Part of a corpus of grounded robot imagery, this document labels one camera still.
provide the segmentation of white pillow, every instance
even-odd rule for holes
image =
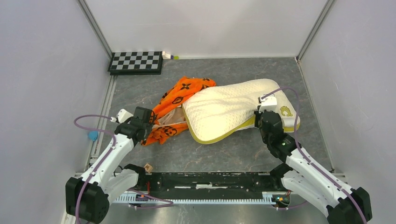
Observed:
[[[222,140],[235,131],[254,127],[258,98],[279,85],[271,79],[209,87],[183,103],[183,110],[193,138],[202,144]],[[296,112],[283,91],[275,94],[275,112],[281,115],[285,132],[294,131]]]

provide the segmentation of small wooden block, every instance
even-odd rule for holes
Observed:
[[[153,171],[154,168],[150,164],[146,163],[146,165],[144,165],[144,169],[146,170],[147,173],[151,173],[151,171]]]

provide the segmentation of chessboard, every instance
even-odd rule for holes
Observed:
[[[110,75],[160,75],[162,51],[113,53],[107,71]]]

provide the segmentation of marble pattern surface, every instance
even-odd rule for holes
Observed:
[[[295,88],[300,95],[299,140],[313,158],[326,169],[331,169],[318,122],[294,58],[165,60],[161,75],[117,77],[109,115],[115,116],[122,108],[132,113],[137,106],[152,109],[182,76],[208,77],[219,86],[269,78],[280,86]],[[293,92],[285,91],[285,94],[296,108]],[[108,122],[106,130],[114,131],[115,127],[116,124]],[[109,140],[108,136],[103,138],[102,150]],[[137,145],[121,165],[129,163],[138,166],[149,163],[156,172],[209,172],[270,171],[280,161],[269,153],[259,131],[250,128],[210,145],[197,143],[189,131],[184,131],[163,145]]]

